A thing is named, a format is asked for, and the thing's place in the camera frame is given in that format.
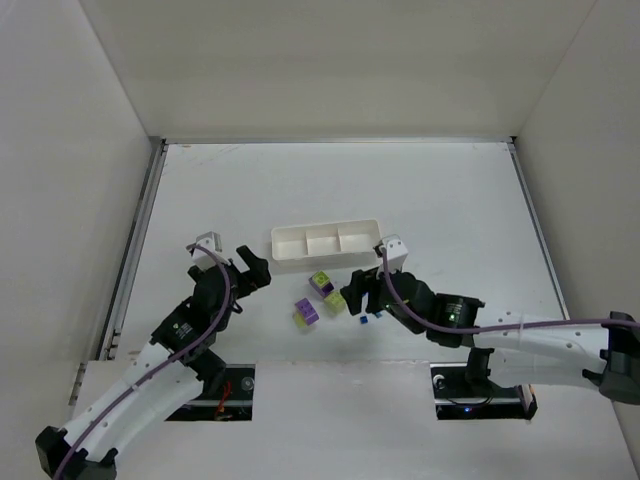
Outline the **light green lego brick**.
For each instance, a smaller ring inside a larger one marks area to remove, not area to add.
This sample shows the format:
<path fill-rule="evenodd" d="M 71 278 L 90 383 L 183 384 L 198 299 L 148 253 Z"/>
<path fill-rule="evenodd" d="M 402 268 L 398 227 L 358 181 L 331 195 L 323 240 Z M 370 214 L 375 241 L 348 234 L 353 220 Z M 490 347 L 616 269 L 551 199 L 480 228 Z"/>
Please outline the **light green lego brick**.
<path fill-rule="evenodd" d="M 332 316 L 337 316 L 346 309 L 346 301 L 338 290 L 334 290 L 324 298 L 324 305 Z"/>

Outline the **green and purple lego stack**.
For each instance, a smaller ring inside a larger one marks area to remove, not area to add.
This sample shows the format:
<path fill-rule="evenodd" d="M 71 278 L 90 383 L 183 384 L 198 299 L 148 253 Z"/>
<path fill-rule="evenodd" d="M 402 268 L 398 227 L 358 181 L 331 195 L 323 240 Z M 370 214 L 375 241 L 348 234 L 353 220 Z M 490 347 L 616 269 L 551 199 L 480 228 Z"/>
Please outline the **green and purple lego stack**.
<path fill-rule="evenodd" d="M 317 271 L 309 278 L 309 283 L 316 293 L 326 298 L 334 291 L 330 277 L 324 271 Z"/>

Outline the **purple butterfly lego brick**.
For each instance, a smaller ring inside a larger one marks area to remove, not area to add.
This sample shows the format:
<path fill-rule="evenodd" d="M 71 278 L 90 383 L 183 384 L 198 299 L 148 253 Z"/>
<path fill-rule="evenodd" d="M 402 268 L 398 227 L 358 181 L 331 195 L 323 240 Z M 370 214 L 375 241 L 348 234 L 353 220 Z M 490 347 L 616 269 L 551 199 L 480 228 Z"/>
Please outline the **purple butterfly lego brick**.
<path fill-rule="evenodd" d="M 313 326 L 319 320 L 319 314 L 307 298 L 302 298 L 294 304 L 295 312 L 299 312 L 305 319 L 307 327 Z"/>

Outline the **small light green lego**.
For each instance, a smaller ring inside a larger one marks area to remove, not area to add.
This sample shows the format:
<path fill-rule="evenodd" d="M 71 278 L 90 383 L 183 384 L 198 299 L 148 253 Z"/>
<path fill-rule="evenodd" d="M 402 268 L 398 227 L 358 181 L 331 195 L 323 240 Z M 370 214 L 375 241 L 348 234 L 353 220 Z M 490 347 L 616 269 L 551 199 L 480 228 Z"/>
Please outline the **small light green lego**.
<path fill-rule="evenodd" d="M 299 328 L 300 330 L 304 330 L 304 329 L 307 328 L 307 324 L 305 322 L 305 319 L 299 312 L 296 312 L 296 313 L 293 314 L 293 320 L 294 320 L 294 323 L 295 323 L 296 327 Z"/>

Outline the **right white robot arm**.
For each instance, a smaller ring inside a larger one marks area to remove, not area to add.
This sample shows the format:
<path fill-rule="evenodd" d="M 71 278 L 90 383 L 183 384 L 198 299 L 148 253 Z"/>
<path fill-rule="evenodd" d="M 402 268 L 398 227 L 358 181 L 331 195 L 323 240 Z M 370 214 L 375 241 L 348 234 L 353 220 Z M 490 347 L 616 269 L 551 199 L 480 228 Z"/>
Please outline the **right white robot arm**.
<path fill-rule="evenodd" d="M 575 386 L 628 405 L 639 402 L 639 324 L 629 314 L 553 320 L 491 309 L 473 297 L 435 293 L 409 272 L 357 270 L 340 291 L 353 316 L 386 312 L 415 335 L 469 351 L 465 376 L 491 385 Z"/>

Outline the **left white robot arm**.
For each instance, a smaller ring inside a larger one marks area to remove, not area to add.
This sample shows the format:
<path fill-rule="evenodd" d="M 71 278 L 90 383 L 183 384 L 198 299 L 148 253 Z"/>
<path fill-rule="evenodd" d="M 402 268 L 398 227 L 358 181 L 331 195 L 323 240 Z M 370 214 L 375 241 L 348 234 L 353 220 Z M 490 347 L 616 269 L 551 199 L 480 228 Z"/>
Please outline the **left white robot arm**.
<path fill-rule="evenodd" d="M 224 383 L 225 362 L 211 349 L 238 302 L 271 282 L 267 260 L 236 250 L 247 268 L 198 242 L 188 274 L 193 293 L 151 333 L 137 358 L 98 400 L 62 427 L 35 440 L 42 470 L 52 479 L 113 479 L 125 448 L 147 428 Z"/>

